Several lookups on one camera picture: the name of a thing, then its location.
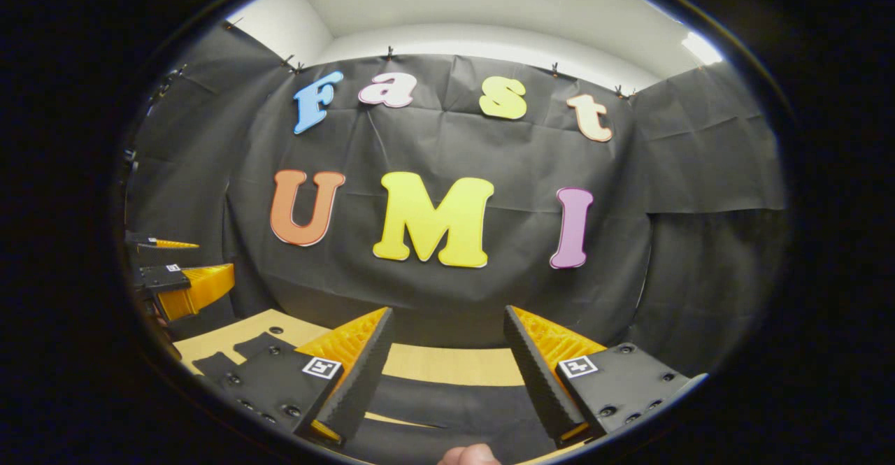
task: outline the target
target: finger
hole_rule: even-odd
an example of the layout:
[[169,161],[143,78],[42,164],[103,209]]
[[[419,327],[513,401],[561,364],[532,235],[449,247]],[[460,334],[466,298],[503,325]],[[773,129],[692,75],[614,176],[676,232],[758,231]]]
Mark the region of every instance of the finger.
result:
[[494,458],[488,445],[471,445],[460,454],[457,465],[501,465],[501,462]]
[[464,449],[466,448],[454,447],[447,450],[444,458],[441,459],[441,462],[438,462],[438,465],[460,465],[460,454]]

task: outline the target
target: yellow letter m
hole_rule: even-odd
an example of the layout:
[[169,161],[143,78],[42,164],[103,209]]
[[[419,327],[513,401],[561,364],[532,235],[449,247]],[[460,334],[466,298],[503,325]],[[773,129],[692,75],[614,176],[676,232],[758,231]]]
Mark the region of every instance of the yellow letter m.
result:
[[432,206],[422,179],[415,173],[387,173],[382,185],[389,191],[382,240],[373,246],[379,258],[403,261],[410,249],[403,244],[407,226],[416,255],[428,261],[447,232],[447,245],[438,260],[447,266],[483,267],[488,255],[482,251],[482,222],[485,202],[494,194],[494,185],[482,178],[460,178],[438,209]]

